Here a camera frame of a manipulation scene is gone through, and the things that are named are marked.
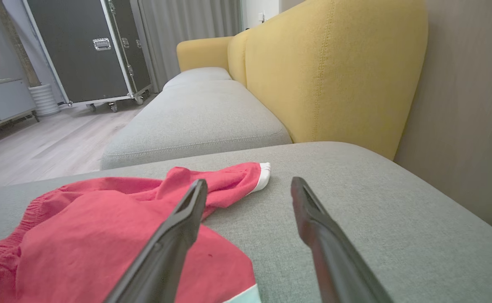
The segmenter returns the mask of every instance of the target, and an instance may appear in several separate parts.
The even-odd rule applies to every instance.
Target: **black road case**
[[[73,104],[134,99],[151,90],[151,80],[128,1],[23,0],[48,65]]]

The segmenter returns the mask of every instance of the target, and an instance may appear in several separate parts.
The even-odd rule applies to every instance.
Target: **gray curtain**
[[[242,30],[240,0],[131,0],[154,87],[179,74],[182,41],[234,36]]]

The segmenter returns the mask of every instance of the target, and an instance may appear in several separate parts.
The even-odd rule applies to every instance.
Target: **sofa armrest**
[[[189,40],[177,45],[180,71],[199,67],[222,67],[229,71],[227,45],[233,37]]]

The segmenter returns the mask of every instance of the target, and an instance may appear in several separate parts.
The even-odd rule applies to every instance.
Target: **metal latch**
[[[93,46],[97,51],[106,51],[111,49],[110,39],[98,38],[93,39]]]
[[[132,65],[127,65],[128,73],[131,77],[134,77],[134,70],[132,69]]]
[[[124,48],[130,48],[130,44],[128,43],[127,38],[121,38],[121,41],[123,42],[123,47]]]

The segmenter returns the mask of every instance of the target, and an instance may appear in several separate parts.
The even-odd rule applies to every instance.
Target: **gray sofa cushion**
[[[265,189],[208,217],[254,265],[263,302],[320,302],[309,249],[296,231],[293,176],[304,177],[397,302],[491,302],[492,227],[371,151],[336,142],[288,144],[175,159],[0,188],[0,239],[33,198],[104,176],[164,178],[175,166],[217,170],[270,162]]]
[[[101,168],[290,143],[281,122],[242,84],[193,82],[165,89],[121,129]]]
[[[164,90],[170,86],[190,84],[193,82],[214,81],[214,80],[231,80],[231,76],[221,67],[202,67],[200,69],[189,69],[184,71],[173,79],[167,81]]]

